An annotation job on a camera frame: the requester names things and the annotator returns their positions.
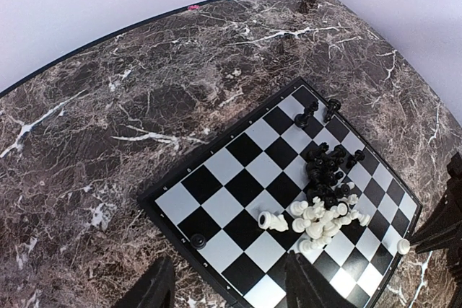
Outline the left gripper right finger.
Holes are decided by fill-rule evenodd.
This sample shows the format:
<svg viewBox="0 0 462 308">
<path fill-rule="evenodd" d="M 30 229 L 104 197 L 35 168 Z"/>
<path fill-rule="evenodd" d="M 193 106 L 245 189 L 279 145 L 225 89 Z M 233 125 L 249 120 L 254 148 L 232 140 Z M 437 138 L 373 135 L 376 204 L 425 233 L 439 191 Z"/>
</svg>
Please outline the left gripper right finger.
<svg viewBox="0 0 462 308">
<path fill-rule="evenodd" d="M 288 307 L 355 308 L 303 254 L 289 251 L 284 270 Z"/>
</svg>

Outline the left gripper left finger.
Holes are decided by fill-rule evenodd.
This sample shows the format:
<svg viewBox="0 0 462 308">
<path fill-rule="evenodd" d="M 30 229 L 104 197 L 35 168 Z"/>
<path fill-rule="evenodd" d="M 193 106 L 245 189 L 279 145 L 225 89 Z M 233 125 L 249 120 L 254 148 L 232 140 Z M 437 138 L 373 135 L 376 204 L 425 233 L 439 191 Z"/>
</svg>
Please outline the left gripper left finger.
<svg viewBox="0 0 462 308">
<path fill-rule="evenodd" d="M 160 257 L 116 303 L 115 307 L 173 307 L 175 269 L 170 257 Z"/>
</svg>

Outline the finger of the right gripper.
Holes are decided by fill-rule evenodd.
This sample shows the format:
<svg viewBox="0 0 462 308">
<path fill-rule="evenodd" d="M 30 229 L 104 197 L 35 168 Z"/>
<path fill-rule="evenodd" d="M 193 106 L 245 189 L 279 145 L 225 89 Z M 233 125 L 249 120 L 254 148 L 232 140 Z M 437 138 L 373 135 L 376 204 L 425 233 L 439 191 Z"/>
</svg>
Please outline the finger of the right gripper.
<svg viewBox="0 0 462 308">
<path fill-rule="evenodd" d="M 435 210 L 411 236 L 415 253 L 446 249 L 448 269 L 461 274 L 461 155 L 457 152 L 447 165 L 450 179 Z"/>
</svg>

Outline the black grey chessboard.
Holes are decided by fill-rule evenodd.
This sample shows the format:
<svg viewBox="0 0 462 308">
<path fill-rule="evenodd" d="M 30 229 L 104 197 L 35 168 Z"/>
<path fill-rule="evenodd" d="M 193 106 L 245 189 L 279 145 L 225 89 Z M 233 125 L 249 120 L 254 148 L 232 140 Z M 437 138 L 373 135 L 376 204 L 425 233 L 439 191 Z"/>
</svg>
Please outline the black grey chessboard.
<svg viewBox="0 0 462 308">
<path fill-rule="evenodd" d="M 295 116 L 311 102 L 308 126 Z M 370 215 L 343 226 L 308 260 L 356 307 L 373 307 L 401 257 L 397 242 L 409 236 L 422 205 L 405 183 L 340 115 L 323 121 L 327 102 L 302 79 L 275 94 L 185 164 L 139 197 L 141 207 L 181 255 L 231 307 L 285 307 L 284 263 L 307 239 L 292 230 L 258 226 L 262 211 L 294 220 L 290 204 L 305 200 L 306 156 L 320 144 L 342 146 L 364 160 L 339 167 L 353 182 L 357 209 Z M 196 250 L 190 239 L 206 237 Z"/>
</svg>

